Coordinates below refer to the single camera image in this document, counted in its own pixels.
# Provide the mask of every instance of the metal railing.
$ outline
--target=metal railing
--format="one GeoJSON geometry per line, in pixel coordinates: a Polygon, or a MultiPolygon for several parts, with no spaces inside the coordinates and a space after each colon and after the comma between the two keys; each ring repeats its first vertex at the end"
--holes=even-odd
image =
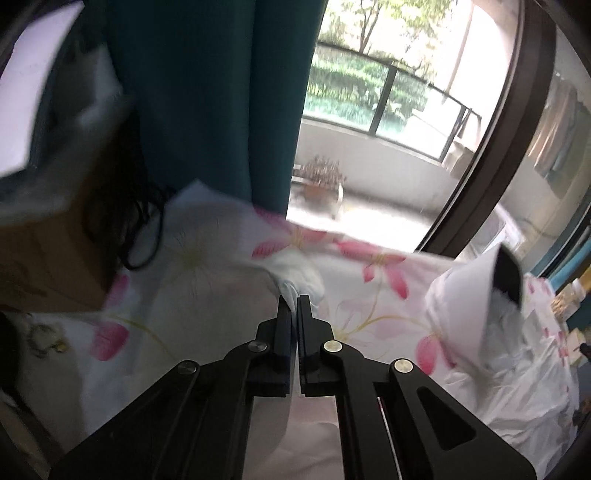
{"type": "Polygon", "coordinates": [[[318,41],[317,47],[323,47],[323,48],[329,48],[329,49],[332,49],[335,51],[341,51],[346,54],[356,55],[358,57],[363,58],[364,60],[369,60],[372,62],[379,63],[388,69],[388,73],[386,75],[386,78],[384,81],[384,86],[381,90],[379,100],[375,106],[375,110],[374,110],[374,114],[373,114],[373,117],[371,120],[371,124],[368,129],[353,127],[350,124],[348,124],[347,122],[334,121],[331,119],[326,119],[326,118],[318,117],[315,115],[311,115],[309,113],[304,113],[304,115],[303,115],[304,118],[308,118],[308,119],[312,119],[312,120],[320,121],[320,122],[325,122],[328,124],[333,124],[333,125],[336,125],[339,127],[349,128],[351,130],[358,131],[360,133],[364,133],[366,135],[369,135],[370,137],[380,138],[382,140],[394,143],[394,144],[402,146],[404,148],[408,148],[411,151],[415,151],[417,153],[420,153],[421,155],[424,155],[424,156],[426,156],[432,160],[438,161],[438,162],[443,162],[443,160],[444,160],[445,156],[447,155],[447,152],[449,151],[449,149],[453,143],[453,140],[456,138],[456,136],[459,138],[462,137],[464,130],[466,128],[466,124],[468,122],[468,119],[471,115],[474,115],[476,117],[476,120],[478,122],[478,128],[480,128],[480,124],[482,122],[482,117],[480,115],[478,115],[478,113],[474,112],[471,108],[467,107],[466,105],[464,105],[463,103],[461,103],[460,101],[458,101],[456,98],[449,95],[445,91],[436,87],[428,80],[418,77],[418,76],[404,70],[400,66],[394,65],[393,60],[380,59],[377,57],[373,57],[371,55],[360,53],[355,50],[351,50],[346,47],[333,45],[333,44],[326,43],[323,41],[318,41]],[[387,136],[378,134],[378,127],[380,126],[380,122],[382,121],[382,119],[384,117],[384,112],[387,107],[387,103],[388,103],[388,99],[390,97],[390,94],[392,92],[392,87],[394,86],[395,80],[400,75],[404,75],[409,78],[412,78],[415,81],[423,84],[426,88],[431,89],[431,90],[435,90],[436,92],[439,92],[439,94],[441,94],[442,98],[443,98],[442,104],[445,103],[445,101],[447,101],[447,100],[452,100],[459,105],[459,111],[458,111],[456,120],[455,120],[453,126],[450,128],[450,131],[447,133],[447,140],[444,143],[443,148],[441,149],[441,153],[440,153],[439,157],[435,157],[425,151],[421,151],[419,148],[412,147],[410,145],[396,141],[396,140],[389,138],[387,136]]]}

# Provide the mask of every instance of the green shrub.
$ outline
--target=green shrub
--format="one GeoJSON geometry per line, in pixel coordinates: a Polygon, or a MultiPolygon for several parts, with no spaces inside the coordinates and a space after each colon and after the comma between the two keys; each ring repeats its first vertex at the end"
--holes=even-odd
{"type": "MultiPolygon", "coordinates": [[[[310,69],[306,109],[367,124],[371,122],[387,74],[388,68],[381,63],[319,47],[310,69]]],[[[399,71],[384,120],[403,129],[413,109],[425,108],[427,88],[424,82],[399,71]]]]}

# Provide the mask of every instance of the floral bedsheet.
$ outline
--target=floral bedsheet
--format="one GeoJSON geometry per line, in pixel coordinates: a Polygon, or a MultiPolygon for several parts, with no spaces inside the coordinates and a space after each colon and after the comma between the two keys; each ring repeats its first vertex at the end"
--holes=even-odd
{"type": "MultiPolygon", "coordinates": [[[[142,233],[138,258],[149,254],[155,229],[142,233]]],[[[27,349],[20,389],[69,450],[179,361],[216,361],[251,340],[275,316],[285,283],[317,299],[316,315],[366,357],[410,358],[442,379],[452,365],[423,318],[424,297],[453,264],[293,225],[196,182],[168,206],[155,260],[122,270],[101,312],[15,317],[29,340],[39,326],[56,337],[27,349]]],[[[547,284],[527,282],[526,308],[549,304],[547,284]]],[[[255,405],[252,445],[275,446],[255,452],[249,444],[256,461],[247,458],[245,477],[342,478],[334,402],[297,393],[283,402],[255,405]],[[275,437],[262,426],[257,433],[257,421],[273,423],[275,437]]]]}

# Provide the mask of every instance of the white cloth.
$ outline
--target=white cloth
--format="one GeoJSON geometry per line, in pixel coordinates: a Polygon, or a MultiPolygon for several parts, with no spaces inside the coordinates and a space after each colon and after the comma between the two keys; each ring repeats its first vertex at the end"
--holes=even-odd
{"type": "MultiPolygon", "coordinates": [[[[132,262],[150,253],[155,227],[132,262]]],[[[102,312],[21,316],[24,331],[55,325],[69,350],[25,352],[20,390],[69,450],[179,361],[216,361],[251,340],[275,317],[280,292],[292,304],[310,295],[315,315],[366,357],[409,358],[442,382],[451,367],[426,319],[426,293],[453,265],[312,231],[195,182],[167,206],[154,262],[121,271],[102,312]]],[[[342,478],[334,399],[297,391],[257,399],[245,479],[342,478]]]]}
{"type": "MultiPolygon", "coordinates": [[[[428,318],[457,363],[441,385],[543,479],[572,443],[577,385],[564,361],[564,335],[532,325],[532,315],[525,325],[518,306],[493,289],[497,252],[450,270],[427,294],[428,318]]],[[[534,281],[524,283],[530,294],[534,281]]]]}

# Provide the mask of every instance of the floor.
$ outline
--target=floor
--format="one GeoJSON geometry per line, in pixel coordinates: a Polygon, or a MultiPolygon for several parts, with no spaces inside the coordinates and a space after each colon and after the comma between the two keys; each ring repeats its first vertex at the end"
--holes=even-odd
{"type": "Polygon", "coordinates": [[[345,233],[381,247],[412,252],[433,223],[433,219],[412,210],[351,192],[345,192],[336,212],[336,198],[327,195],[310,200],[303,189],[292,184],[287,219],[308,228],[345,233]]]}

